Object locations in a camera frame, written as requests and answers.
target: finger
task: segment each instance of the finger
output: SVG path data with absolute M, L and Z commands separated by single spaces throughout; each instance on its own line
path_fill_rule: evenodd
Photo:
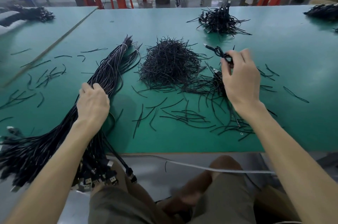
M 239 52 L 230 50 L 230 51 L 227 51 L 226 53 L 232 57 L 234 65 L 244 62 L 244 59 Z
M 82 86 L 81 86 L 81 88 L 83 89 L 83 91 L 84 91 L 85 93 L 86 93 L 87 91 L 89 91 L 89 90 L 92 90 L 92 88 L 90 87 L 90 85 L 87 84 L 87 83 L 83 83 Z
M 230 66 L 224 58 L 221 58 L 221 64 L 222 64 L 222 77 L 223 78 L 230 77 L 231 75 Z
M 252 61 L 252 59 L 251 59 L 251 54 L 250 54 L 249 49 L 244 49 L 244 50 L 242 50 L 242 51 L 241 51 L 241 55 L 242 55 L 242 57 L 243 57 L 243 59 L 244 59 L 244 61 L 245 61 L 246 63 Z
M 93 88 L 94 90 L 100 90 L 100 89 L 103 90 L 102 87 L 98 83 L 93 84 Z

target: pile of black cables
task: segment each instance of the pile of black cables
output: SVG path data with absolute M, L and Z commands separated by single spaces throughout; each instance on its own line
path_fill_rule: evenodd
M 8 27 L 18 20 L 46 22 L 55 18 L 55 15 L 44 7 L 24 8 L 20 5 L 13 5 L 8 7 L 8 10 L 18 13 L 0 20 L 0 26 Z
M 127 36 L 122 44 L 117 46 L 106 59 L 101 61 L 96 72 L 89 79 L 88 84 L 100 84 L 109 98 L 112 98 L 122 88 L 121 75 L 131 68 L 138 65 L 140 61 L 139 47 L 132 53 L 126 54 L 128 47 L 132 45 L 131 36 Z M 23 137 L 17 130 L 12 130 L 15 136 L 5 137 L 2 142 L 3 148 L 0 151 L 0 179 L 6 179 L 14 174 L 13 185 L 22 187 L 25 183 L 31 183 L 55 151 L 65 140 L 70 128 L 76 121 L 77 109 L 74 105 L 67 113 L 61 124 L 50 132 L 36 137 Z M 126 168 L 127 176 L 136 182 L 133 171 L 115 152 L 107 141 L 102 129 L 93 137 L 85 153 L 83 154 L 82 164 L 78 168 L 74 179 L 74 185 L 84 174 L 90 174 L 91 180 L 104 181 L 107 178 L 110 168 L 107 166 L 108 160 L 105 154 L 105 147 L 114 154 Z
M 147 48 L 145 61 L 139 66 L 140 80 L 153 90 L 189 84 L 205 69 L 201 60 L 206 58 L 193 52 L 188 42 L 169 37 L 157 40 L 155 46 Z
M 337 4 L 319 4 L 313 6 L 309 11 L 304 12 L 309 17 L 320 18 L 323 20 L 338 20 Z
M 247 34 L 245 30 L 238 28 L 236 25 L 241 24 L 244 21 L 248 20 L 238 20 L 234 16 L 231 16 L 229 14 L 230 4 L 227 2 L 226 5 L 223 5 L 219 8 L 212 8 L 213 10 L 208 10 L 204 14 L 204 11 L 202 11 L 202 14 L 188 22 L 194 21 L 198 19 L 202 24 L 200 26 L 203 26 L 204 29 L 208 30 L 208 33 L 214 32 L 218 34 L 230 34 L 235 35 L 238 33 L 241 34 Z

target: green workbench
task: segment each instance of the green workbench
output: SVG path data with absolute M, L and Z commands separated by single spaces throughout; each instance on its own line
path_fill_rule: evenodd
M 210 46 L 219 45 L 224 51 L 250 48 L 257 66 L 266 74 L 265 64 L 280 76 L 274 76 L 275 81 L 262 77 L 261 84 L 273 86 L 277 93 L 261 90 L 260 99 L 268 109 L 278 115 L 276 120 L 293 136 L 307 151 L 337 151 L 338 140 L 335 134 L 335 122 L 338 95 L 338 63 L 337 39 L 338 35 L 332 30 L 334 24 L 315 21 L 307 18 L 303 12 L 309 6 L 271 6 L 271 7 L 231 7 L 230 14 L 238 19 L 250 19 L 241 28 L 253 35 L 235 35 L 222 38 L 218 35 L 207 34 L 202 28 L 196 30 L 198 22 L 185 23 L 201 14 L 200 8 L 176 9 L 134 9 L 134 10 L 96 10 L 70 35 L 51 50 L 42 60 L 51 62 L 32 69 L 29 73 L 33 83 L 46 69 L 57 67 L 62 71 L 64 64 L 67 73 L 50 81 L 46 88 L 36 89 L 43 92 L 45 101 L 37 108 L 41 98 L 39 94 L 27 101 L 0 111 L 0 119 L 13 116 L 14 118 L 0 123 L 0 132 L 5 132 L 7 125 L 19 127 L 29 135 L 34 127 L 33 135 L 40 135 L 50 131 L 60 123 L 75 102 L 82 82 L 87 81 L 91 74 L 81 72 L 95 72 L 97 64 L 104 59 L 117 44 L 122 43 L 126 34 L 133 35 L 133 40 L 143 43 L 140 53 L 146 54 L 146 46 L 153 46 L 157 37 L 162 36 L 184 38 L 196 53 L 204 53 L 209 57 L 213 52 L 207 50 L 203 43 Z M 91 53 L 80 53 L 97 48 L 108 50 Z M 207 60 L 213 67 L 219 67 L 219 58 Z M 142 104 L 151 107 L 167 100 L 163 106 L 169 106 L 183 98 L 177 92 L 159 93 L 144 91 L 144 98 L 136 94 L 136 90 L 146 89 L 145 84 L 138 81 L 137 68 L 123 75 L 124 85 L 121 91 L 111 99 L 111 113 L 117 116 L 124 109 L 115 129 L 109 135 L 109 141 L 120 153 L 183 153 L 183 152 L 248 152 L 263 151 L 255 135 L 244 136 L 237 131 L 228 131 L 218 136 L 211 129 L 198 129 L 187 126 L 173 119 L 160 118 L 165 115 L 160 109 L 152 122 L 153 113 L 140 124 L 133 139 L 133 132 L 139 117 Z M 211 76 L 209 70 L 203 74 Z M 26 89 L 27 74 L 7 87 L 1 93 L 0 102 L 5 103 L 15 90 Z M 303 102 L 290 95 L 283 86 L 292 90 L 296 95 L 309 101 Z M 199 95 L 184 94 L 189 100 L 188 109 L 198 111 Z M 207 117 L 210 125 L 220 124 L 213 115 L 213 111 L 201 99 L 201 115 Z M 184 110 L 186 101 L 167 108 L 167 111 Z M 218 117 L 225 123 L 229 120 L 229 113 L 224 114 L 216 108 Z
M 35 57 L 56 43 L 97 7 L 48 7 L 55 19 L 45 23 L 26 22 L 0 36 L 0 85 L 6 83 Z M 20 54 L 11 55 L 31 48 Z

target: shorts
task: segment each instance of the shorts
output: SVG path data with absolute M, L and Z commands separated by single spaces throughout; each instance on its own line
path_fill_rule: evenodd
M 105 187 L 90 200 L 88 224 L 159 224 L 127 192 Z M 222 173 L 201 196 L 190 224 L 255 224 L 254 202 L 242 175 Z

